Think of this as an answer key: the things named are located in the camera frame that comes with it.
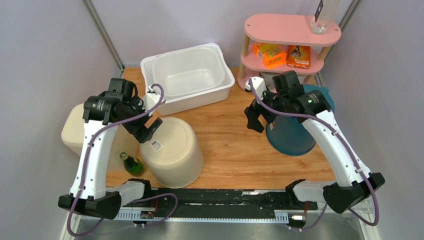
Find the cream round bucket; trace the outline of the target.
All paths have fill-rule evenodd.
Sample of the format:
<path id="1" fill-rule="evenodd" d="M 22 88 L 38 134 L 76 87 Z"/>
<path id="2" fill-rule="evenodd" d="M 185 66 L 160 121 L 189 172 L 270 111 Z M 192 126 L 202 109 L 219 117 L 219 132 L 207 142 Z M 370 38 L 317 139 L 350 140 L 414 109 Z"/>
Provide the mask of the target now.
<path id="1" fill-rule="evenodd" d="M 152 139 L 139 145 L 141 157 L 164 187 L 192 184 L 204 167 L 204 156 L 194 129 L 184 120 L 165 117 Z"/>

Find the teal round bucket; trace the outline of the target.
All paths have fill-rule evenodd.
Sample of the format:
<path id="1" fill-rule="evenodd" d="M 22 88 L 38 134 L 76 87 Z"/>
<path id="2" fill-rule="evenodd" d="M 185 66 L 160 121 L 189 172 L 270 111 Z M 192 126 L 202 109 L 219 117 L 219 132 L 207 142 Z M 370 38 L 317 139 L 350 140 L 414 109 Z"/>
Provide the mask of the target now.
<path id="1" fill-rule="evenodd" d="M 316 144 L 296 117 L 276 115 L 274 121 L 266 124 L 265 132 L 271 146 L 289 156 L 304 155 Z"/>

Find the cream rectangular bin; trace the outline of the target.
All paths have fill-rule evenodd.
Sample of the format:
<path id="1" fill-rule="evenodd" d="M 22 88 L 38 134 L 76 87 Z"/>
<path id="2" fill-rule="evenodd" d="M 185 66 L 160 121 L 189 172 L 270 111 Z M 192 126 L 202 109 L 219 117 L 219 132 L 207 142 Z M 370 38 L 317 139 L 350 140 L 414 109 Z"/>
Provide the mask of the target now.
<path id="1" fill-rule="evenodd" d="M 82 103 L 75 106 L 70 112 L 61 132 L 62 142 L 78 156 L 82 153 L 85 134 L 83 112 L 84 105 Z M 119 125 L 110 149 L 107 170 L 124 171 L 125 167 L 120 158 L 120 153 L 125 152 L 135 157 L 138 150 L 139 142 L 127 132 L 123 125 Z"/>

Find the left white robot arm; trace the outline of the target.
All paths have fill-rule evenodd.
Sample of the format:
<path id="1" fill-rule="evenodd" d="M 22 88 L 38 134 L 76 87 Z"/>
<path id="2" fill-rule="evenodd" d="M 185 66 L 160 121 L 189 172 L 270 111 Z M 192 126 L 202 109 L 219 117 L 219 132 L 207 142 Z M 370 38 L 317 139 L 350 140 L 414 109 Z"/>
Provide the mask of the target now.
<path id="1" fill-rule="evenodd" d="M 145 124 L 165 101 L 160 84 L 151 84 L 139 97 L 136 85 L 123 78 L 112 78 L 108 90 L 90 96 L 83 104 L 84 134 L 77 173 L 69 192 L 59 196 L 58 207 L 71 214 L 113 220 L 120 208 L 132 201 L 149 206 L 153 193 L 145 188 L 146 181 L 131 178 L 118 187 L 107 187 L 107 168 L 119 126 L 139 143 L 151 140 L 162 120 L 157 118 L 150 127 Z"/>

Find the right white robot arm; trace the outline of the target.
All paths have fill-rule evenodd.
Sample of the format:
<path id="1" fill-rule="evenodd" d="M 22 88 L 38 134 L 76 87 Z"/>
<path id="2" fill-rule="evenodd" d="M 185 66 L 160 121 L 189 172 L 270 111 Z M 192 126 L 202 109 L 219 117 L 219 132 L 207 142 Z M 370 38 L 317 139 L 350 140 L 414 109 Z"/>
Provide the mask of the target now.
<path id="1" fill-rule="evenodd" d="M 269 124 L 277 116 L 296 118 L 319 145 L 335 176 L 332 182 L 293 182 L 289 186 L 292 191 L 285 195 L 286 204 L 298 209 L 306 201 L 320 202 L 341 214 L 369 197 L 375 199 L 386 180 L 382 173 L 371 171 L 351 148 L 324 94 L 319 89 L 305 90 L 293 70 L 273 77 L 273 81 L 275 91 L 259 76 L 245 83 L 245 91 L 254 95 L 244 110 L 247 128 L 262 132 L 265 128 L 259 116 Z"/>

